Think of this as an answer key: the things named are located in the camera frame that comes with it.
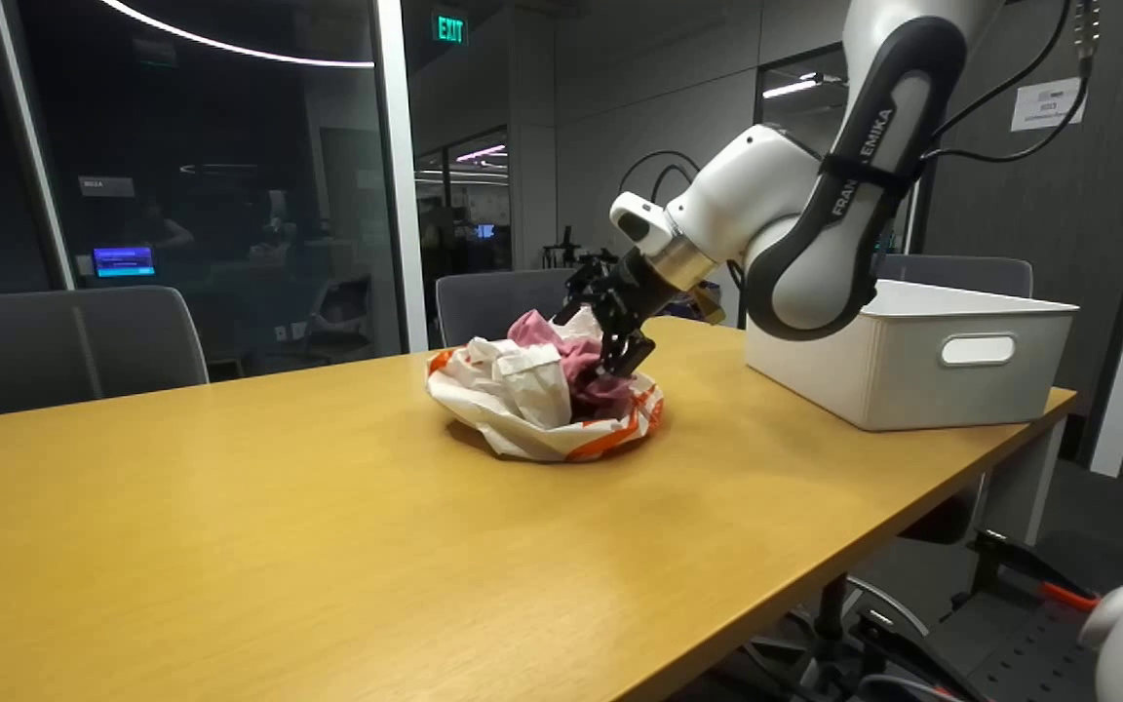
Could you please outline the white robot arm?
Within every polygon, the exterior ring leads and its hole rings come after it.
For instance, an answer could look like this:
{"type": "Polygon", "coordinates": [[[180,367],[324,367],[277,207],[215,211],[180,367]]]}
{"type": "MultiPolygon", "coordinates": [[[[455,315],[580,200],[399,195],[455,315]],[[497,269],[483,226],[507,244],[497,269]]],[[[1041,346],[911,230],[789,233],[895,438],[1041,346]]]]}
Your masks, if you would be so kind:
{"type": "Polygon", "coordinates": [[[872,302],[872,244],[936,143],[954,82],[999,0],[852,0],[848,109],[823,153],[750,126],[666,207],[618,195],[626,259],[585,259],[557,324],[590,312],[600,367],[632,374],[642,320],[713,267],[736,267],[745,315],[775,339],[841,332],[872,302]]]}

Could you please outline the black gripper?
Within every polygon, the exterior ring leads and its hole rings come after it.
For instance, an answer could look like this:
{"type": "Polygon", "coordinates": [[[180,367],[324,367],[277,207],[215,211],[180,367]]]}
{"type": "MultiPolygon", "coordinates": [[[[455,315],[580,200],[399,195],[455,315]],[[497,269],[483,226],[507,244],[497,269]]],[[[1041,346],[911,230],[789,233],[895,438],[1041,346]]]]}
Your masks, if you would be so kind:
{"type": "Polygon", "coordinates": [[[650,312],[659,312],[674,296],[674,286],[663,281],[641,248],[626,259],[600,248],[580,255],[576,269],[567,278],[557,324],[572,320],[590,309],[606,332],[600,339],[600,374],[636,374],[642,358],[655,351],[641,329],[650,312]]]}

